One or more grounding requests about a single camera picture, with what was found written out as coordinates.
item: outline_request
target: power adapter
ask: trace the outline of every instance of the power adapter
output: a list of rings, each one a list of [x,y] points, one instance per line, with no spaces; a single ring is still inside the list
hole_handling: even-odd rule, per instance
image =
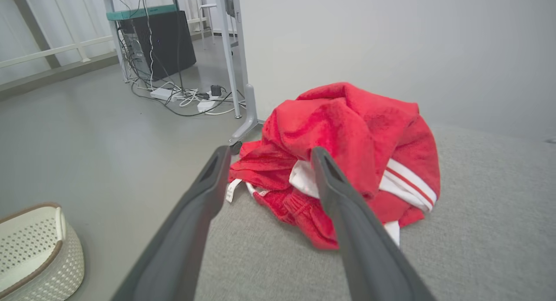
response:
[[[222,96],[222,86],[220,85],[211,85],[210,86],[210,94],[214,97]]]

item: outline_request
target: black computer case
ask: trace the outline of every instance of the black computer case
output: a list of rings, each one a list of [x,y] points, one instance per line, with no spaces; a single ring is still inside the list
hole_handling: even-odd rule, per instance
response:
[[[149,23],[152,31],[153,79],[164,79],[197,62],[185,12],[154,14],[149,16]],[[142,79],[149,79],[151,43],[147,16],[120,20],[119,26],[132,66]]]

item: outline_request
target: white wall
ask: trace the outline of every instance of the white wall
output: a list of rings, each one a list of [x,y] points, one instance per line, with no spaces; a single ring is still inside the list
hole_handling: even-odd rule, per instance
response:
[[[555,0],[241,1],[260,119],[348,81],[429,122],[556,136]]]

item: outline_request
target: white basket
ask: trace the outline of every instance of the white basket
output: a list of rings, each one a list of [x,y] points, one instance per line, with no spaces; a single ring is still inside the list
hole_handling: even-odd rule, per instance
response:
[[[1,301],[62,301],[84,274],[81,242],[58,204],[39,204],[0,220]]]

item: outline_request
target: red towel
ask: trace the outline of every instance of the red towel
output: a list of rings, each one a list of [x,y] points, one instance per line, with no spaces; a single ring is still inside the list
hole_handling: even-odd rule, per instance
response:
[[[368,93],[349,83],[311,89],[280,104],[262,140],[244,143],[230,181],[266,189],[254,193],[278,219],[299,226],[320,249],[337,249],[332,221],[320,200],[288,181],[298,160],[322,146],[381,222],[403,227],[424,218],[440,193],[433,134],[415,103]]]

